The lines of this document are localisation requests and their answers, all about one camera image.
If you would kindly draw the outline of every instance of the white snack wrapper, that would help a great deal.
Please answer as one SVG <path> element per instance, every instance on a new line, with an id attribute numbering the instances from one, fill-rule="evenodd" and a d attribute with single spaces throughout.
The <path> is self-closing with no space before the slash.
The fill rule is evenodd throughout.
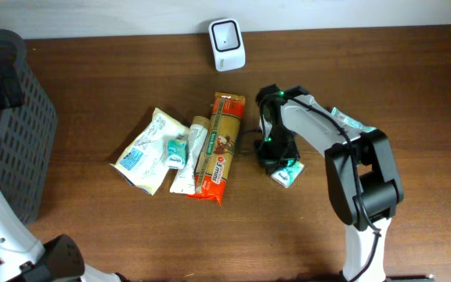
<path id="1" fill-rule="evenodd" d="M 200 157 L 201 148 L 203 148 L 208 134 L 210 120 L 205 117 L 195 117 L 190 128 L 186 166 L 177 172 L 170 192 L 184 193 L 193 195 L 196 193 L 196 180 L 194 179 L 194 170 L 197 160 Z"/>
<path id="2" fill-rule="evenodd" d="M 168 156 L 167 141 L 187 139 L 189 129 L 156 108 L 153 120 L 133 142 L 124 149 L 112 167 L 126 178 L 130 185 L 154 195 L 168 172 L 164 164 Z"/>

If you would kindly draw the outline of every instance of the black cable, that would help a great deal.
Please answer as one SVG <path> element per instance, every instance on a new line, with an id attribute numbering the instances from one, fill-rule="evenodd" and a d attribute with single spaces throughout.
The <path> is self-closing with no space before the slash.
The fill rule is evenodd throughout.
<path id="1" fill-rule="evenodd" d="M 293 167 L 293 166 L 297 163 L 297 161 L 299 161 L 299 157 L 296 157 L 295 159 L 293 159 L 293 158 L 285 158 L 285 156 L 286 156 L 287 154 L 288 154 L 288 148 L 286 147 L 286 148 L 284 149 L 284 152 L 283 152 L 283 154 L 282 154 L 282 157 L 280 157 L 280 158 L 278 159 L 278 161 L 276 162 L 276 169 L 275 169 L 275 171 L 277 171 L 277 170 L 280 169 L 280 168 L 291 168 L 291 167 Z M 282 161 L 292 161 L 292 162 L 291 162 L 291 164 L 283 165 L 283 164 L 281 164 Z"/>
<path id="2" fill-rule="evenodd" d="M 250 155 L 250 154 L 255 153 L 255 150 L 252 150 L 252 151 L 246 151 L 246 152 L 243 152 L 243 151 L 241 150 L 241 146 L 243 145 L 243 137 L 244 137 L 246 134 L 249 134 L 249 133 L 262 133 L 262 131 L 261 131 L 260 129 L 249 129 L 249 130 L 247 130 L 247 131 L 241 132 L 241 133 L 238 135 L 238 138 L 237 138 L 237 141 L 236 141 L 236 148 L 237 148 L 238 154 L 240 154 L 240 155 L 248 156 L 248 155 Z"/>
<path id="3" fill-rule="evenodd" d="M 379 238 L 381 237 L 380 233 L 373 232 L 373 234 L 375 235 L 375 238 L 373 239 L 373 245 L 372 245 L 372 251 L 370 253 L 370 257 L 368 258 L 368 261 L 366 262 L 365 267 L 363 267 L 363 269 L 361 269 L 361 271 L 358 272 L 358 274 L 356 274 L 349 282 L 355 282 L 356 280 L 358 280 L 358 278 L 360 278 L 372 264 L 373 257 L 375 256 L 375 251 L 377 250 L 377 245 L 379 244 Z"/>
<path id="4" fill-rule="evenodd" d="M 260 145 L 258 146 L 258 148 L 256 150 L 257 152 L 262 149 L 262 146 L 264 146 L 264 142 L 265 142 L 265 123 L 264 123 L 264 108 L 263 108 L 263 106 L 264 106 L 265 102 L 268 102 L 267 99 L 270 96 L 278 96 L 279 97 L 280 93 L 276 92 L 276 93 L 267 94 L 264 97 L 262 97 L 262 100 L 260 100 L 260 102 L 258 102 L 258 108 L 260 110 L 260 123 L 261 123 L 261 126 L 262 126 L 262 141 L 261 141 Z"/>
<path id="5" fill-rule="evenodd" d="M 358 280 L 368 270 L 368 268 L 372 264 L 373 257 L 375 256 L 375 252 L 377 251 L 378 241 L 379 241 L 379 238 L 381 237 L 381 230 L 379 228 L 377 228 L 373 224 L 373 222 L 370 220 L 370 217 L 368 216 L 368 212 L 366 212 L 365 204 L 363 203 L 363 196 L 361 195 L 361 191 L 359 188 L 359 176 L 358 176 L 357 161 L 356 161 L 355 152 L 352 148 L 351 139 L 349 138 L 349 136 L 347 135 L 345 130 L 333 118 L 329 117 L 328 115 L 323 113 L 321 110 L 318 110 L 315 107 L 308 105 L 306 103 L 303 103 L 302 101 L 295 99 L 293 97 L 287 97 L 287 99 L 290 99 L 290 100 L 294 101 L 295 103 L 300 104 L 301 106 L 305 107 L 307 110 L 311 110 L 311 111 L 319 114 L 320 116 L 326 118 L 328 121 L 330 121 L 332 123 L 332 125 L 334 125 L 335 128 L 339 131 L 339 133 L 344 137 L 344 139 L 348 145 L 349 155 L 351 156 L 352 172 L 354 175 L 356 196 L 358 197 L 359 208 L 361 209 L 361 212 L 363 214 L 363 217 L 366 220 L 366 223 L 373 230 L 373 234 L 375 235 L 375 238 L 373 239 L 372 250 L 370 251 L 370 256 L 366 262 L 366 265 L 363 267 L 363 269 L 361 269 L 361 271 L 358 274 L 356 274 L 349 281 L 349 282 L 354 282 L 354 281 Z"/>

